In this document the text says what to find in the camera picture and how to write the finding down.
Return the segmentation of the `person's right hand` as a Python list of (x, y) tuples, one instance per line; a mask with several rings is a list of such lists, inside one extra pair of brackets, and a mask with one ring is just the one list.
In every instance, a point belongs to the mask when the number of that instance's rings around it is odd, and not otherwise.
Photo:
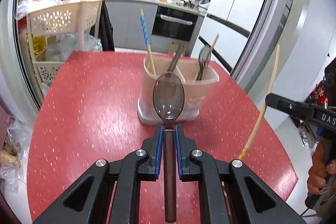
[(326, 176), (328, 174), (335, 174), (335, 160), (332, 160), (327, 165), (322, 162), (323, 145), (320, 141), (312, 155), (312, 166), (308, 172), (307, 189), (310, 194), (319, 194), (319, 190), (327, 187)]

